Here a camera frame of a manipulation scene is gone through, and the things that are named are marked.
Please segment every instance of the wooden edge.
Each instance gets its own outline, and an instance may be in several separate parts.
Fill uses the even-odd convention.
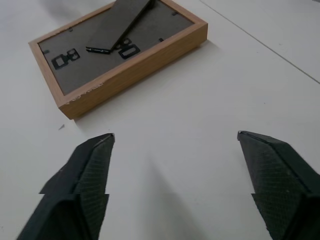
[[[55,103],[60,106],[63,103],[64,94],[62,93],[58,82],[50,69],[50,66],[47,63],[47,60],[42,53],[40,46],[36,41],[32,41],[29,43],[31,51],[34,55],[34,58],[42,72],[42,75],[48,85],[50,92],[53,96]]]
[[[207,40],[207,34],[207,23],[196,23],[188,27],[133,58],[134,61],[128,61],[126,64],[96,78],[93,80],[95,83],[91,84],[92,88],[82,92],[82,94],[79,94],[81,91],[78,91],[79,95],[76,98],[65,102],[65,104],[59,106],[59,109],[69,119],[81,116],[130,85],[196,48]]]
[[[203,21],[201,18],[197,17],[196,15],[194,15],[184,7],[180,6],[179,4],[175,3],[174,1],[171,1],[171,0],[160,0],[160,1],[163,2],[165,5],[169,6],[170,8],[172,8],[173,10],[177,11],[179,14],[183,15],[185,18],[189,19],[191,22],[195,24],[198,24],[198,23],[206,24],[206,22]]]
[[[98,15],[98,14],[110,9],[114,5],[114,3],[115,2],[111,2],[106,6],[103,6],[103,7],[99,8],[99,9],[93,11],[93,12],[88,13],[87,15],[84,15],[84,16],[78,18],[77,20],[74,20],[74,21],[72,21],[72,22],[70,22],[70,23],[68,23],[68,24],[66,24],[66,25],[64,25],[64,26],[62,26],[62,27],[60,27],[60,28],[58,28],[56,30],[53,30],[53,31],[47,33],[46,35],[38,37],[37,39],[31,41],[30,43],[33,43],[33,42],[40,43],[43,40],[49,39],[49,38],[53,37],[54,35],[57,35],[57,34],[65,31],[65,30],[67,30],[69,28],[74,27],[75,25],[78,25],[78,24],[82,23],[83,21],[86,21],[86,20],[94,17],[95,15]]]

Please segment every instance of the small debris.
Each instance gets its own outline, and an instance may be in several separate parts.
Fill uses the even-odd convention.
[[[61,129],[63,129],[64,127],[65,127],[65,125],[63,124],[63,125],[58,129],[58,131],[61,130]]]

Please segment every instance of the white table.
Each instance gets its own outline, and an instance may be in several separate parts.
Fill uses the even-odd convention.
[[[108,132],[101,240],[185,226],[198,239],[271,239],[237,132],[288,142],[320,172],[320,86],[203,3],[176,2],[209,23],[209,40],[76,122],[56,107],[27,42],[106,2],[78,2],[69,18],[43,1],[0,3],[0,239],[17,237],[78,144]]]

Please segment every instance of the white surface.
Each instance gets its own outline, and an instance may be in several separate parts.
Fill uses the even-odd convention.
[[[320,82],[320,3],[201,0]]]
[[[35,0],[1,3],[0,239],[17,237],[73,149],[107,132],[116,143],[101,240],[167,237],[178,225],[197,239],[271,239],[237,132],[289,142],[320,172],[320,86],[201,2],[177,2],[209,23],[209,41],[77,122],[55,106],[27,45],[72,19]],[[79,14],[104,5],[77,4]]]

